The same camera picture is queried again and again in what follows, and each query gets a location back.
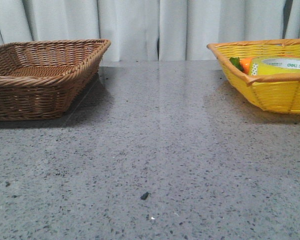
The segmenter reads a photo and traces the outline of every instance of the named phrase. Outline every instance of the small black object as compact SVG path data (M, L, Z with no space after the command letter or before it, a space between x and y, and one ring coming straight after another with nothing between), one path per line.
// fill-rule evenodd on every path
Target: small black object
M142 200L146 200L147 198L148 198L148 196L149 196L149 192L147 191L145 194L143 194L140 198L142 199Z

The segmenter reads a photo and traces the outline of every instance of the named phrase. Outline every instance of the woven basket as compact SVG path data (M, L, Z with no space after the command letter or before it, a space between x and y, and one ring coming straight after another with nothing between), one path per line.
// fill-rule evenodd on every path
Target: woven basket
M300 39L212 43L207 47L218 59L231 85L249 102L266 111L300 114L300 73L249 76L229 61L230 57L290 55L300 58Z
M0 121L61 117L97 73L105 39L0 45Z

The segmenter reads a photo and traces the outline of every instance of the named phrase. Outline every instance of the brown wicker basket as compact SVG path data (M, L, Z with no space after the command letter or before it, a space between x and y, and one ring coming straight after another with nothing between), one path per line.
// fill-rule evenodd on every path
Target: brown wicker basket
M0 45L0 121L59 118L98 72L105 39Z

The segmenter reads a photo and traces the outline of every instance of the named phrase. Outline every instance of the yellow tape roll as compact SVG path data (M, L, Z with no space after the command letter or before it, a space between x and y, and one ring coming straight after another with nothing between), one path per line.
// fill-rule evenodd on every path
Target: yellow tape roll
M272 75L293 72L300 72L300 58L256 57L252 59L249 75Z

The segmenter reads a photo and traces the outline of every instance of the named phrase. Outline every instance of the gray countertop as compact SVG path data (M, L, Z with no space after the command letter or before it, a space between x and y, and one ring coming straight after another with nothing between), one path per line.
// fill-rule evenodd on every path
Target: gray countertop
M0 122L1 239L300 240L300 115L213 60L102 62L63 117Z

